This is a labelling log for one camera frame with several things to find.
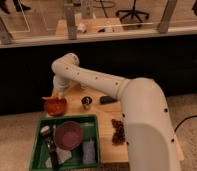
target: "floor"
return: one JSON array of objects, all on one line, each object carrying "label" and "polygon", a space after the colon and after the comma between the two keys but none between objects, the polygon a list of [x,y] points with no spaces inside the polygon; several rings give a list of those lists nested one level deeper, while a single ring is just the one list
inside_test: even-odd
[{"label": "floor", "polygon": [[[190,115],[197,115],[197,94],[167,97],[173,126]],[[0,171],[27,171],[37,122],[44,112],[0,116]],[[197,171],[197,118],[187,120],[177,130],[184,152],[182,171]],[[128,164],[106,164],[104,171],[126,171]]]},{"label": "floor", "polygon": [[[30,6],[31,10],[16,12],[12,0],[7,0],[6,4],[10,14],[5,14],[0,10],[0,15],[6,24],[9,32],[16,38],[50,36],[55,35],[57,23],[65,18],[63,0],[23,0],[22,3]],[[93,12],[97,18],[104,18],[104,12],[98,0],[93,0]],[[113,0],[111,3],[104,3],[108,17],[116,17],[115,13],[119,9],[129,9],[133,0]],[[192,11],[195,0],[178,1],[170,26],[195,26],[197,17]],[[142,27],[137,27],[136,18],[125,18],[122,21],[124,30],[138,30],[156,28],[163,15],[167,0],[139,0],[136,3],[137,9],[150,13],[148,20],[144,20]],[[75,14],[81,12],[80,7],[75,7]]]}]

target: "dark panel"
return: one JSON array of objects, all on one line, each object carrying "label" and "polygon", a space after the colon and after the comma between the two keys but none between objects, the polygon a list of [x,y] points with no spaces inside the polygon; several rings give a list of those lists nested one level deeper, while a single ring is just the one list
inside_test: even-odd
[{"label": "dark panel", "polygon": [[68,52],[84,68],[154,78],[166,95],[197,92],[197,35],[0,49],[0,114],[42,110],[51,64]]}]

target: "orange object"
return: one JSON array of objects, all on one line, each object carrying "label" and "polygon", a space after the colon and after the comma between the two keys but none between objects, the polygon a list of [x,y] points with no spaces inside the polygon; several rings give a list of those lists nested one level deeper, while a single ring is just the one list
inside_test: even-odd
[{"label": "orange object", "polygon": [[51,116],[59,116],[65,114],[67,109],[67,100],[65,98],[59,100],[57,97],[47,99],[44,103],[44,110]]}]

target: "chair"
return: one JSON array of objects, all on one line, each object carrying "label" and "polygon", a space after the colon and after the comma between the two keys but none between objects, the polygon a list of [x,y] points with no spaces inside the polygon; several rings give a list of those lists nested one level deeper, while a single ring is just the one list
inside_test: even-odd
[{"label": "chair", "polygon": [[133,17],[135,16],[138,19],[139,23],[143,23],[143,20],[140,18],[139,14],[145,15],[145,19],[149,19],[149,15],[150,15],[149,13],[136,10],[136,0],[133,1],[132,9],[130,9],[130,10],[118,10],[116,12],[116,16],[118,17],[120,13],[126,13],[124,16],[122,16],[120,18],[121,21],[124,18],[131,15],[131,18],[133,19]]}]

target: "glass wall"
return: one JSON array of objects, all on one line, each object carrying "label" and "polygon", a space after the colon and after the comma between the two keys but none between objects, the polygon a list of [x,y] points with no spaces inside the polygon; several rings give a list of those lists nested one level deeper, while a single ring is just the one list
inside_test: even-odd
[{"label": "glass wall", "polygon": [[14,41],[162,36],[173,29],[187,34],[197,28],[196,1],[0,0],[0,17]]}]

